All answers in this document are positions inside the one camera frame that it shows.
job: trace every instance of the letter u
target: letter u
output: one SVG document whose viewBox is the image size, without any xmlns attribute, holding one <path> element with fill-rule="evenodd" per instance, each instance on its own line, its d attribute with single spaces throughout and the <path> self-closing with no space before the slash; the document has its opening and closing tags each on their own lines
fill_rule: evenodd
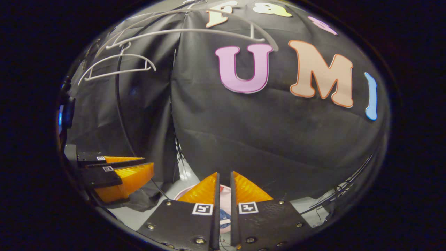
<svg viewBox="0 0 446 251">
<path fill-rule="evenodd" d="M 220 79 L 229 90 L 239 93 L 255 93 L 263 89 L 268 81 L 268 54 L 273 51 L 269 44 L 253 44 L 247 50 L 254 54 L 254 76 L 241 79 L 235 71 L 235 55 L 240 52 L 237 46 L 227 46 L 215 51 L 219 58 Z"/>
</svg>

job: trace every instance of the yellow letter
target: yellow letter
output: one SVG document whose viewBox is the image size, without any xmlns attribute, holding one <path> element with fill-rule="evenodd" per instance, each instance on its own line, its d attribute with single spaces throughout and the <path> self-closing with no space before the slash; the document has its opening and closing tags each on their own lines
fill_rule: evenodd
<svg viewBox="0 0 446 251">
<path fill-rule="evenodd" d="M 227 13 L 232 13 L 232 7 L 230 5 L 237 5 L 236 1 L 229 1 L 223 4 L 216 5 L 211 9 L 221 10 Z M 223 17 L 220 12 L 206 11 L 209 13 L 209 22 L 206 24 L 206 28 L 212 27 L 214 25 L 219 25 L 227 21 L 227 17 Z"/>
<path fill-rule="evenodd" d="M 291 40 L 288 45 L 297 53 L 297 82 L 289 90 L 301 97 L 313 97 L 316 91 L 311 87 L 311 76 L 314 76 L 319 94 L 326 99 L 336 85 L 336 92 L 331 95 L 333 103 L 350 108 L 353 106 L 351 98 L 353 64 L 348 58 L 335 54 L 330 67 L 312 44 Z"/>
<path fill-rule="evenodd" d="M 257 3 L 253 10 L 258 13 L 276 14 L 282 17 L 291 16 L 284 7 L 275 4 Z"/>
</svg>

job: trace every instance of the bolt head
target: bolt head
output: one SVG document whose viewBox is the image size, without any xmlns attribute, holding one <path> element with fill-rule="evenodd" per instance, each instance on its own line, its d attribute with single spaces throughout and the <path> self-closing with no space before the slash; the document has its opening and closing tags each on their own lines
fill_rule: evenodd
<svg viewBox="0 0 446 251">
<path fill-rule="evenodd" d="M 255 238 L 247 238 L 246 239 L 246 243 L 254 243 L 254 242 L 256 242 Z"/>
<path fill-rule="evenodd" d="M 202 238 L 198 238 L 198 239 L 195 240 L 195 243 L 196 244 L 203 244 L 203 243 L 205 243 L 205 240 L 203 240 Z"/>
</svg>

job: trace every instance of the letter m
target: letter m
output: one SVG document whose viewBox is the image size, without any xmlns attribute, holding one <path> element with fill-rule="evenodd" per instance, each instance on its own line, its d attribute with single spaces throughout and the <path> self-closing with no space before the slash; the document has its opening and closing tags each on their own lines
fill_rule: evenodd
<svg viewBox="0 0 446 251">
<path fill-rule="evenodd" d="M 353 64 L 348 58 L 335 54 L 328 66 L 322 55 L 312 44 L 291 40 L 288 45 L 297 53 L 297 82 L 289 90 L 300 97 L 313 97 L 316 91 L 311 87 L 311 76 L 314 76 L 319 94 L 326 99 L 336 84 L 336 91 L 331 95 L 333 103 L 350 108 Z"/>
</svg>

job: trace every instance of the hanger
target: hanger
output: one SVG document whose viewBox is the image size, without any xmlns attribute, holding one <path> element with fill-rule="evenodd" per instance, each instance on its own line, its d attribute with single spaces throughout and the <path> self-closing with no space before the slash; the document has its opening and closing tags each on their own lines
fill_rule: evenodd
<svg viewBox="0 0 446 251">
<path fill-rule="evenodd" d="M 128 43 L 128 46 L 123 48 L 121 50 L 121 53 L 119 55 L 113 55 L 107 58 L 104 58 L 102 60 L 99 60 L 98 62 L 96 62 L 95 64 L 93 64 L 90 68 L 88 68 L 88 70 L 86 70 L 84 72 L 84 74 L 82 75 L 82 77 L 79 79 L 78 85 L 80 85 L 82 79 L 85 79 L 85 81 L 90 81 L 90 80 L 94 80 L 94 79 L 98 79 L 98 78 L 102 78 L 102 77 L 106 77 L 106 76 L 111 76 L 111 75 L 116 75 L 116 74 L 120 74 L 120 73 L 126 73 L 126 72 L 136 72 L 136 71 L 148 71 L 153 67 L 154 71 L 157 71 L 157 68 L 155 67 L 155 65 L 152 63 L 152 61 L 150 61 L 148 58 L 143 57 L 141 55 L 136 55 L 136 54 L 124 54 L 124 51 L 127 50 L 130 46 L 132 45 L 132 43 Z M 114 59 L 114 58 L 119 58 L 119 57 L 134 57 L 134 58 L 140 58 L 140 59 L 144 59 L 145 60 L 145 65 L 143 69 L 133 69 L 133 70 L 124 70 L 124 71 L 115 71 L 115 72 L 109 72 L 109 73 L 105 73 L 102 75 L 98 75 L 98 76 L 91 76 L 91 73 L 93 72 L 93 67 L 95 67 L 96 65 L 98 65 L 101 62 L 107 61 L 109 59 Z"/>
<path fill-rule="evenodd" d="M 220 12 L 229 16 L 232 16 L 234 18 L 240 19 L 246 23 L 250 24 L 250 36 L 245 36 L 245 35 L 241 35 L 241 34 L 236 34 L 236 33 L 231 33 L 231 32 L 227 32 L 227 31 L 221 31 L 221 30 L 214 30 L 214 29 L 170 29 L 170 30 L 161 30 L 161 31 L 156 31 L 156 32 L 150 32 L 150 33 L 146 33 L 143 35 L 139 35 L 136 37 L 132 37 L 129 39 L 125 39 L 122 40 L 120 42 L 117 42 L 119 37 L 128 29 L 132 28 L 133 26 L 136 26 L 137 24 L 156 18 L 156 17 L 161 17 L 161 16 L 165 16 L 168 14 L 173 14 L 173 13 L 181 13 L 181 12 L 189 12 L 189 11 L 213 11 L 213 12 Z M 161 35 L 161 34 L 168 34 L 168 33 L 174 33 L 174 32 L 202 32 L 202 33 L 214 33 L 214 34 L 219 34 L 219 35 L 227 35 L 227 36 L 231 36 L 231 37 L 235 37 L 235 38 L 241 38 L 244 40 L 248 40 L 248 41 L 252 41 L 252 42 L 264 42 L 265 38 L 255 38 L 254 37 L 254 29 L 257 29 L 260 34 L 262 34 L 266 40 L 269 42 L 269 44 L 273 47 L 274 51 L 278 51 L 279 50 L 279 46 L 277 45 L 276 41 L 264 30 L 262 29 L 260 26 L 256 25 L 254 22 L 244 18 L 244 17 L 240 17 L 237 15 L 234 15 L 232 13 L 227 13 L 225 11 L 222 10 L 213 10 L 213 9 L 180 9 L 180 10 L 173 10 L 173 11 L 167 11 L 164 13 L 160 13 L 148 18 L 145 18 L 127 28 L 125 28 L 124 30 L 122 30 L 121 32 L 119 32 L 118 34 L 116 34 L 115 36 L 113 36 L 112 38 L 110 38 L 107 42 L 105 42 L 98 50 L 98 52 L 96 53 L 96 56 L 98 56 L 104 49 L 111 49 L 111 48 L 115 48 L 117 46 L 121 46 L 122 44 L 125 44 L 127 42 L 139 39 L 139 38 L 143 38 L 143 37 L 147 37 L 147 36 L 151 36 L 151 35 Z M 112 45 L 107 45 L 110 41 L 112 41 L 114 39 L 114 42 L 112 43 Z"/>
</svg>

